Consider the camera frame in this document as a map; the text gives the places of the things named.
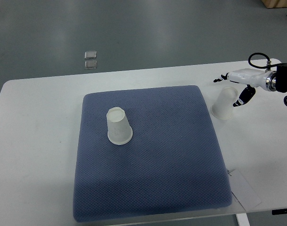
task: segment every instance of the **upside-down plastic cup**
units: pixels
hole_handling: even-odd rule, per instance
[[[107,113],[108,138],[115,145],[128,143],[133,131],[129,125],[125,111],[120,107],[109,109]]]
[[[218,99],[211,106],[211,113],[218,119],[229,119],[232,116],[232,104],[237,100],[238,91],[234,87],[225,87],[220,92]]]

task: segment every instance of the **white paper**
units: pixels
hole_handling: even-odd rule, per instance
[[[232,193],[246,211],[251,210],[262,202],[237,169],[229,173],[229,182]]]

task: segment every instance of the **white cup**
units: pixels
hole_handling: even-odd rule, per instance
[[[232,104],[238,97],[238,91],[234,87],[225,87],[220,92],[218,99],[211,106],[211,113],[218,119],[229,119],[232,116]]]
[[[129,125],[125,111],[120,107],[109,109],[107,113],[108,138],[115,145],[128,143],[133,131]]]

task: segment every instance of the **cup base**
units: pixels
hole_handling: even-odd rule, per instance
[[[228,117],[219,117],[218,115],[216,115],[213,111],[213,105],[210,107],[210,111],[211,113],[213,114],[213,116],[215,116],[217,119],[221,119],[221,120],[227,120],[227,119],[230,119],[232,117],[232,114]]]
[[[123,141],[123,142],[121,142],[121,143],[117,143],[117,142],[112,141],[112,140],[110,139],[110,137],[109,137],[109,133],[108,133],[108,132],[107,132],[107,136],[108,136],[108,139],[110,140],[111,143],[113,143],[113,144],[115,144],[115,145],[124,145],[124,144],[128,143],[128,142],[131,140],[131,138],[132,138],[132,136],[133,136],[133,130],[132,130],[132,128],[131,128],[131,135],[130,135],[130,137],[129,137],[126,141]]]

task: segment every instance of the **plastic cup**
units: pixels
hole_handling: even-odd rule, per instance
[[[108,138],[115,145],[128,143],[133,131],[129,125],[125,111],[120,107],[109,109],[107,113]]]
[[[225,87],[220,92],[218,99],[211,106],[211,113],[218,119],[227,120],[231,118],[233,106],[237,100],[238,91],[234,87]]]

